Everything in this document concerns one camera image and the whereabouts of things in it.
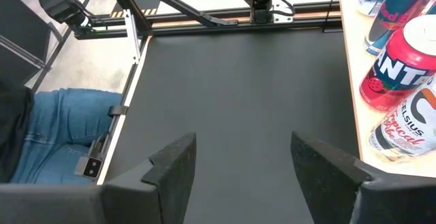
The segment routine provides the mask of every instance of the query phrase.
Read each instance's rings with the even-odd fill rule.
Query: black clamp
[[[88,154],[79,158],[74,171],[75,175],[97,179],[103,165],[102,149],[107,136],[108,132],[104,132],[96,140],[93,140]]]
[[[108,115],[113,118],[114,116],[126,115],[128,106],[117,105],[111,106],[108,111]]]

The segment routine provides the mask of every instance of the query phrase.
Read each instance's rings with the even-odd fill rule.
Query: jeans
[[[88,184],[74,175],[91,142],[109,129],[110,106],[121,94],[88,89],[40,92],[30,114],[20,161],[11,183]]]

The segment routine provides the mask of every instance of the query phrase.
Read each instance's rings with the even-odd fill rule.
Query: floor
[[[45,15],[37,0],[23,1],[46,22],[54,22]],[[291,2],[299,3],[314,1],[329,0],[291,0]],[[90,0],[87,9],[94,14],[109,14],[115,4],[116,0]],[[61,33],[67,29],[65,25],[60,25],[57,22],[54,22],[54,25]],[[57,41],[52,40],[49,52],[56,45]],[[131,67],[129,50],[127,38],[79,41],[71,34],[38,91],[88,88],[121,92]],[[37,76],[30,80],[27,85],[33,86],[36,78]]]

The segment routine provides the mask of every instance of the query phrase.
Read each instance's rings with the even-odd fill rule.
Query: cable
[[[286,0],[281,0],[281,1],[284,2],[287,5],[287,7],[292,11],[292,14],[290,16],[294,16],[294,14],[295,14],[294,6]]]
[[[105,26],[106,30],[108,30],[108,25],[105,23],[105,21],[104,21],[103,19],[101,19],[100,17],[97,17],[96,15],[94,15],[94,14],[93,14],[92,12],[90,12],[89,10],[87,10],[87,9],[83,6],[82,2],[80,2],[79,0],[72,0],[72,1],[73,1],[73,2],[75,3],[75,5],[77,5],[77,7],[79,7],[83,12],[87,13],[89,18],[93,18],[93,19],[96,19],[96,20],[100,20],[100,21],[102,22],[102,24]]]
[[[332,10],[332,3],[333,3],[333,0],[330,0],[330,3],[328,4],[328,11],[327,11],[327,14],[326,14],[326,20],[324,21],[324,27],[322,28],[322,32],[326,31],[326,25],[327,25],[327,22],[328,22],[328,16],[330,15],[330,11]]]
[[[294,16],[293,12],[292,13],[286,13],[286,12],[282,12],[280,10],[271,10],[270,12],[273,13],[273,14],[279,14],[279,15],[282,15],[282,16]]]

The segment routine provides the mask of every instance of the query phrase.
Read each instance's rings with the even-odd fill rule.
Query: metal frame
[[[207,12],[199,12],[190,5],[182,2],[181,0],[160,0],[174,9],[181,12],[181,14],[165,14],[158,16],[147,16],[140,11],[134,0],[117,0],[124,10],[131,10],[132,15],[136,20],[138,28],[138,36],[147,37],[153,36],[167,36],[167,35],[186,35],[186,34],[199,34],[199,33],[226,33],[234,31],[263,31],[272,29],[293,29],[301,27],[341,27],[341,18],[334,17],[309,17],[304,19],[295,19],[293,22],[285,23],[266,23],[266,24],[251,24],[249,22],[238,22],[237,20],[223,20],[221,18],[240,18],[250,16],[251,8],[243,9],[230,9],[230,10],[215,10]],[[339,9],[338,2],[321,2],[321,3],[303,3],[295,5],[295,14],[319,12],[319,11],[332,11]],[[190,26],[178,27],[159,27],[152,28],[151,25],[156,22],[171,22],[182,20],[194,20],[199,24]],[[100,18],[94,23],[94,27],[114,27],[123,26],[125,23],[122,18]],[[103,31],[92,31],[83,35],[76,35],[77,39],[100,39],[112,37],[126,37],[127,31],[125,29],[106,29]]]
[[[266,23],[266,24],[251,24],[250,22],[238,22],[237,20],[223,20],[221,18],[247,18],[250,17],[251,8],[229,9],[229,10],[211,10],[199,12],[190,5],[183,3],[180,0],[160,0],[172,6],[181,14],[163,14],[156,16],[147,16],[139,10],[134,0],[117,0],[124,9],[124,15],[131,16],[130,18],[100,18],[93,23],[94,27],[119,27],[125,26],[125,29],[103,31],[92,31],[85,35],[77,35],[77,39],[101,39],[112,37],[129,37],[130,41],[141,38],[139,46],[139,60],[134,58],[134,63],[131,67],[126,85],[123,91],[121,106],[129,107],[135,93],[141,72],[144,68],[146,49],[151,37],[168,36],[168,35],[190,35],[190,34],[205,34],[205,33],[229,33],[241,31],[271,31],[279,29],[301,29],[301,28],[341,28],[340,16],[306,16],[304,18],[295,17],[292,22],[285,23]],[[339,9],[338,2],[320,2],[320,3],[301,3],[294,5],[295,14],[316,13],[337,11]],[[198,22],[193,25],[178,25],[171,27],[151,27],[152,24],[158,22],[180,22],[186,20],[194,20]],[[134,43],[135,57],[138,57],[137,42]],[[110,166],[112,156],[121,134],[121,130],[125,121],[126,115],[121,114],[112,119],[109,128],[108,136],[101,148],[101,156],[103,157],[103,165],[99,172],[97,185],[101,185],[105,181],[106,174]]]

